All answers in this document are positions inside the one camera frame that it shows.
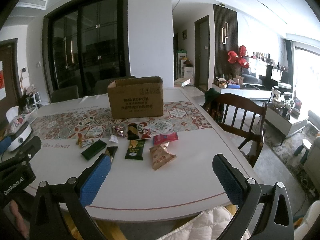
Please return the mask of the person left hand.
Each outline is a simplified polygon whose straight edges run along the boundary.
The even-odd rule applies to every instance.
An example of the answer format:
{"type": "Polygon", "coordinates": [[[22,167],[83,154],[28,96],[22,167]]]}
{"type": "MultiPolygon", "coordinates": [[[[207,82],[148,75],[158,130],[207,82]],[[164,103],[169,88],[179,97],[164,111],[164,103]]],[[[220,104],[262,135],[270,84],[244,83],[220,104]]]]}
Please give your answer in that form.
{"type": "Polygon", "coordinates": [[[22,234],[24,238],[28,237],[28,228],[23,220],[22,215],[19,213],[17,203],[12,200],[9,204],[10,212],[14,216],[16,229],[22,234]]]}

